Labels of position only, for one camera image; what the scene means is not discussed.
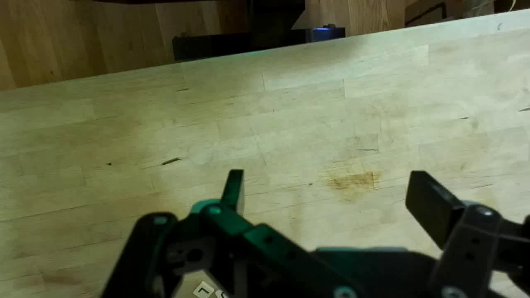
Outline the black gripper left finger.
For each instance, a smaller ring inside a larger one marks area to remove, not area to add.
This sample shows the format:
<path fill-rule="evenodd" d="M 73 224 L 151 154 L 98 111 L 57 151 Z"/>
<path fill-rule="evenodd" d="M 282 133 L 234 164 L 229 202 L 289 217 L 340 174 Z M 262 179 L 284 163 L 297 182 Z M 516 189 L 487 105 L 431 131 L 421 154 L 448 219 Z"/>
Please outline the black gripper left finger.
<path fill-rule="evenodd" d="M 101 298 L 173 298 L 189 274 L 206 274 L 229 298 L 309 298 L 310 254 L 242 216 L 244 171 L 232 169 L 219 199 L 179 221 L 143 216 Z"/>

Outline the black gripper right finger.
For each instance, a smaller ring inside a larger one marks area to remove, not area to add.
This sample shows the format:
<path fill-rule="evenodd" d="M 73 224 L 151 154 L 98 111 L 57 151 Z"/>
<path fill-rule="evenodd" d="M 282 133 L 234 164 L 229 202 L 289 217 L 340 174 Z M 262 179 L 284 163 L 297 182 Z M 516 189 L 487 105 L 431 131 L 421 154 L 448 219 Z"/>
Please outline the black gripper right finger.
<path fill-rule="evenodd" d="M 426 171 L 411 173 L 406 207 L 443 250 L 426 287 L 431 298 L 502 298 L 491 288 L 494 272 L 530 293 L 529 221 L 461 201 Z"/>

